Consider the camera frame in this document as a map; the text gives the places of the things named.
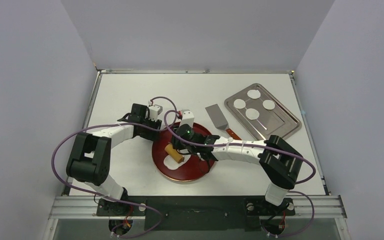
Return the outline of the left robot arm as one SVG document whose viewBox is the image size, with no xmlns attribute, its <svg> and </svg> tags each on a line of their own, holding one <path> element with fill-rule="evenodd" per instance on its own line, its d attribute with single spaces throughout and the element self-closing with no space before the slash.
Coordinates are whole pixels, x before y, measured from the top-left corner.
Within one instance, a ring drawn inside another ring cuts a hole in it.
<svg viewBox="0 0 384 240">
<path fill-rule="evenodd" d="M 131 111 L 118 119 L 115 126 L 92 133 L 76 134 L 66 166 L 66 174 L 102 194 L 100 207 L 116 215 L 127 214 L 132 207 L 128 191 L 110 176 L 111 150 L 118 144 L 141 137 L 156 141 L 162 121 L 163 108 L 134 103 Z"/>
</svg>

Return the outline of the wooden dough roller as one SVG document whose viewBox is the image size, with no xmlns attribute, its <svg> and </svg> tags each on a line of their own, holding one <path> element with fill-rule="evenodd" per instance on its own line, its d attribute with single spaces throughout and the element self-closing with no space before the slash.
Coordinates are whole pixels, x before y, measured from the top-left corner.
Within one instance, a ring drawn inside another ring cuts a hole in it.
<svg viewBox="0 0 384 240">
<path fill-rule="evenodd" d="M 171 143 L 166 145 L 164 150 L 178 164 L 182 163 L 185 159 L 185 157 L 182 154 L 178 153 L 178 151 L 174 149 Z"/>
</svg>

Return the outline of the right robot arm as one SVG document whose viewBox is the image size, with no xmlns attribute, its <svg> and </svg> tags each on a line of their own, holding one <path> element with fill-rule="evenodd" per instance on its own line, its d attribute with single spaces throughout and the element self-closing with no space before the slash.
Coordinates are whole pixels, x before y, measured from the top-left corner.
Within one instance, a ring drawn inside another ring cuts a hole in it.
<svg viewBox="0 0 384 240">
<path fill-rule="evenodd" d="M 184 124 L 174 131 L 170 142 L 175 150 L 186 150 L 207 162 L 232 160 L 262 167 L 270 180 L 262 199 L 262 207 L 269 214 L 288 206 L 285 197 L 298 183 L 303 163 L 302 155 L 277 135 L 268 140 L 243 141 L 204 135 Z"/>
</svg>

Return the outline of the white dough piece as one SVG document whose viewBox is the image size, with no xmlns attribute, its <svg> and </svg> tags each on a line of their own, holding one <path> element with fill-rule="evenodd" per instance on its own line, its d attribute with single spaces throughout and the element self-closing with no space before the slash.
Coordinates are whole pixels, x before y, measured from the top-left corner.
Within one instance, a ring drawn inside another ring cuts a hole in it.
<svg viewBox="0 0 384 240">
<path fill-rule="evenodd" d="M 178 163 L 170 155 L 167 155 L 163 160 L 163 165 L 169 170 L 172 170 L 172 171 L 177 170 L 181 166 L 185 165 L 191 158 L 191 155 L 182 155 L 182 156 L 184 157 L 184 160 Z"/>
</svg>

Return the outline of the round red lacquer tray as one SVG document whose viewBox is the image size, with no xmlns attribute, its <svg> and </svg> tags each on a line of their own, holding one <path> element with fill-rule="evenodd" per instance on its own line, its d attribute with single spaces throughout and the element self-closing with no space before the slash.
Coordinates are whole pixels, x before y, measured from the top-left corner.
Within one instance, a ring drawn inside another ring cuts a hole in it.
<svg viewBox="0 0 384 240">
<path fill-rule="evenodd" d="M 215 161 L 206 162 L 197 156 L 191 155 L 186 164 L 176 170 L 169 170 L 163 164 L 168 155 L 164 148 L 170 143 L 172 134 L 162 131 L 159 133 L 158 140 L 152 144 L 152 160 L 158 171 L 166 178 L 177 182 L 191 182 L 205 176 L 215 165 Z"/>
</svg>

